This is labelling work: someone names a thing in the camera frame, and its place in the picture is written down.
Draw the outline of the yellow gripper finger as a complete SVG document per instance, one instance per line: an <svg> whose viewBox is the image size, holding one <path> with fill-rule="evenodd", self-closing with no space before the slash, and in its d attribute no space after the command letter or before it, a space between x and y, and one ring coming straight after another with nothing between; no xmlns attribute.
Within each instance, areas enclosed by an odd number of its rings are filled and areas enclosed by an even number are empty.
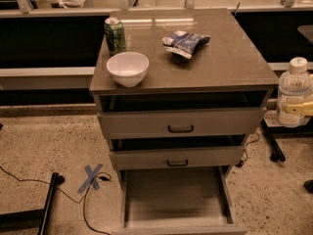
<svg viewBox="0 0 313 235"><path fill-rule="evenodd" d="M285 104L285 112L299 116L313 116L313 102Z"/></svg>

